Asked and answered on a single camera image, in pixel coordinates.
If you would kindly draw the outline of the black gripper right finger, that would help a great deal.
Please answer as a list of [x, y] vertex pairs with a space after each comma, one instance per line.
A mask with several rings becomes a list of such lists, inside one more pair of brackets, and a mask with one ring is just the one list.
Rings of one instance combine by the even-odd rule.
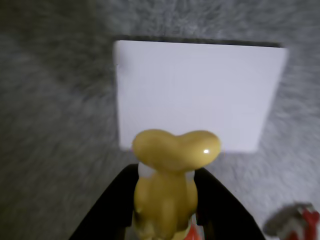
[[195, 171], [197, 223], [206, 240], [264, 240], [253, 216], [208, 170]]

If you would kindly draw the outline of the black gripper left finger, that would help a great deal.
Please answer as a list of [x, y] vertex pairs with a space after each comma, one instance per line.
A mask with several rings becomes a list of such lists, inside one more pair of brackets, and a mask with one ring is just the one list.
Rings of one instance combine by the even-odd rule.
[[109, 184], [81, 221], [71, 240], [123, 240], [132, 225], [138, 165], [129, 164]]

